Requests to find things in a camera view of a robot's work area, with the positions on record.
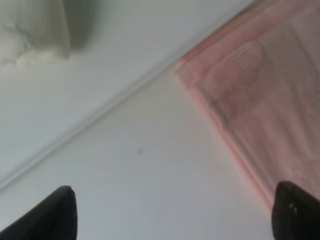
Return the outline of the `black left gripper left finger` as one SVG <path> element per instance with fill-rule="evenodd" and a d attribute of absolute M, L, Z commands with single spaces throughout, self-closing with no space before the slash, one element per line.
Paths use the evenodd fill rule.
<path fill-rule="evenodd" d="M 77 201 L 70 186 L 61 186 L 0 232 L 2 240 L 75 240 Z"/>

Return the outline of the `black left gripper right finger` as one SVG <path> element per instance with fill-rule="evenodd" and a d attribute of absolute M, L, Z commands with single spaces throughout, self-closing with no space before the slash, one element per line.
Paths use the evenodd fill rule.
<path fill-rule="evenodd" d="M 275 190 L 271 227 L 276 240 L 318 240 L 320 201 L 290 181 Z"/>

